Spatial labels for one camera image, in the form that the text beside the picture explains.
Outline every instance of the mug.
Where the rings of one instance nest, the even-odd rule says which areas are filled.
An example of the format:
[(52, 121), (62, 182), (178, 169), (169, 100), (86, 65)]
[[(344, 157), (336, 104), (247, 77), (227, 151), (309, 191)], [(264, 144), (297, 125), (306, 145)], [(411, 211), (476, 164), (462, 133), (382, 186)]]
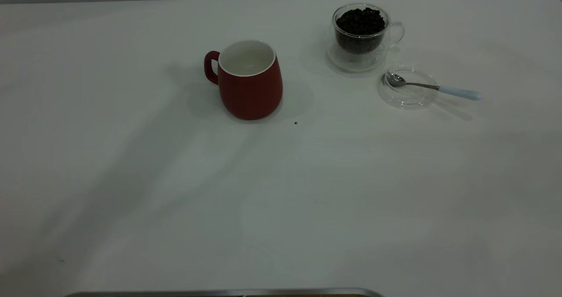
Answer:
[[(218, 75), (211, 61), (218, 61)], [(241, 119), (260, 119), (279, 106), (283, 81), (275, 50), (267, 43), (246, 40), (205, 56), (205, 75), (219, 86), (224, 106)]]

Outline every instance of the metal spoon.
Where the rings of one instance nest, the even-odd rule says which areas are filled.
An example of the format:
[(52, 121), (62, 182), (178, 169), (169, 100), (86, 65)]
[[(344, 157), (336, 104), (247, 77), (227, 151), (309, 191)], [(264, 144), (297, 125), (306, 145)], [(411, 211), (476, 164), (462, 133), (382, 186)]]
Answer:
[(401, 87), (404, 85), (417, 85), (421, 87), (427, 87), (428, 89), (435, 89), (442, 93), (446, 93), (448, 95), (454, 95), (455, 97), (463, 97), (465, 99), (478, 101), (482, 99), (482, 93), (476, 91), (470, 91), (469, 89), (457, 89), (456, 87), (450, 86), (436, 86), (436, 85), (428, 85), (423, 83), (413, 83), (413, 82), (406, 82), (404, 78), (397, 75), (394, 72), (387, 72), (386, 79), (388, 83), (392, 87)]

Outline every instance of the glass cup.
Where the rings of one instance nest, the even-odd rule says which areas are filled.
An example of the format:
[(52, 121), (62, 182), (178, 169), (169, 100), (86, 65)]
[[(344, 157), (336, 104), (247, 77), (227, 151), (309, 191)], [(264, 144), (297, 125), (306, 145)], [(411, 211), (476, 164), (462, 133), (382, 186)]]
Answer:
[[(371, 35), (354, 35), (337, 25), (336, 21), (347, 11), (366, 8), (381, 12), (385, 27), (378, 33)], [(337, 9), (331, 18), (331, 26), (327, 37), (327, 54), (335, 65), (346, 71), (362, 72), (375, 68), (381, 63), (390, 47), (395, 46), (404, 37), (404, 26), (397, 21), (392, 23), (388, 13), (367, 3), (351, 3)]]

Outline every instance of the table surface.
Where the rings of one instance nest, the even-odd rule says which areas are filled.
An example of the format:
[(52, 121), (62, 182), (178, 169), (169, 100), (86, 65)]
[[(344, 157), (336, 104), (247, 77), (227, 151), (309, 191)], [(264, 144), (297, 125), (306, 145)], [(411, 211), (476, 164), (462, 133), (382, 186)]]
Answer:
[[(331, 14), (363, 1), (406, 27), (387, 65), (484, 99), (404, 111), (382, 70), (329, 67)], [(3, 5), (0, 21), (0, 295), (562, 293), (560, 0)], [(261, 121), (203, 74), (241, 39), (281, 64)]]

